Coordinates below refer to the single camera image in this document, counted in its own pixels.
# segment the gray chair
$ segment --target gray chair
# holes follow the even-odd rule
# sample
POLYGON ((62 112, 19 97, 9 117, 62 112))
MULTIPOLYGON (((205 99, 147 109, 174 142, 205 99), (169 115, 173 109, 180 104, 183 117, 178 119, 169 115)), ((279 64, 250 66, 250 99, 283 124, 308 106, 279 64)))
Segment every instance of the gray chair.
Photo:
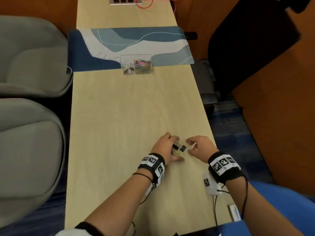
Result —
POLYGON ((50 22, 0 16, 0 95, 51 98, 72 83, 68 44, 50 22))
POLYGON ((1 228, 53 193, 65 161, 65 132, 52 111, 28 99, 0 99, 0 113, 1 228))

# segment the chair backrest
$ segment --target chair backrest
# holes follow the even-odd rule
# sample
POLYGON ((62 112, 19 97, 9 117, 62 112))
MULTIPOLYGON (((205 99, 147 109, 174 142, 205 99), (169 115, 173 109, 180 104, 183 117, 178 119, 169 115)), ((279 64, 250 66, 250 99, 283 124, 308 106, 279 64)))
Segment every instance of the chair backrest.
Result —
POLYGON ((209 41, 208 59, 221 98, 299 38, 277 0, 239 0, 209 41))

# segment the hand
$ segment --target hand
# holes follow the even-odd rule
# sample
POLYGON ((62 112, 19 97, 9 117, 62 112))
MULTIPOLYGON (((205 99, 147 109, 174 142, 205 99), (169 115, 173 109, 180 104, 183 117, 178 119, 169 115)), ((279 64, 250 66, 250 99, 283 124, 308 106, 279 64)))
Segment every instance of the hand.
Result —
POLYGON ((186 142, 189 145, 196 143, 191 150, 188 150, 188 153, 204 163, 208 163, 209 158, 219 151, 211 140, 205 136, 191 137, 186 139, 186 142))
POLYGON ((168 165, 172 161, 183 161, 184 158, 181 156, 174 156, 171 153, 172 146, 178 139, 178 136, 172 136, 169 132, 167 132, 165 135, 160 137, 157 143, 155 143, 150 153, 160 154, 165 160, 165 165, 168 165))

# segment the mouse pad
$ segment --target mouse pad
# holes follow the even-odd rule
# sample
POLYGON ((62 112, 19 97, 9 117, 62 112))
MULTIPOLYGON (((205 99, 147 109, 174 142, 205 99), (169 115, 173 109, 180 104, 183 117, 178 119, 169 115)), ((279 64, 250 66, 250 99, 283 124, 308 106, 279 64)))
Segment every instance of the mouse pad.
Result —
POLYGON ((120 55, 150 54, 152 66, 192 64, 178 26, 73 30, 68 36, 68 72, 120 69, 120 55))

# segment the bracelet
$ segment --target bracelet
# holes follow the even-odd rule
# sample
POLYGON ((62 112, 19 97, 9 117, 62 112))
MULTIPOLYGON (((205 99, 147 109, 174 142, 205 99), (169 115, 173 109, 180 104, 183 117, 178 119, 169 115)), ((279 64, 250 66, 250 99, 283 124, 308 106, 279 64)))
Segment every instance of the bracelet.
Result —
POLYGON ((153 184, 153 181, 151 180, 151 178, 150 177, 148 177, 147 175, 145 175, 145 174, 142 174, 142 173, 133 173, 132 175, 141 175, 141 176, 144 176, 144 177, 146 177, 146 178, 148 178, 150 181, 151 181, 151 183, 153 184))

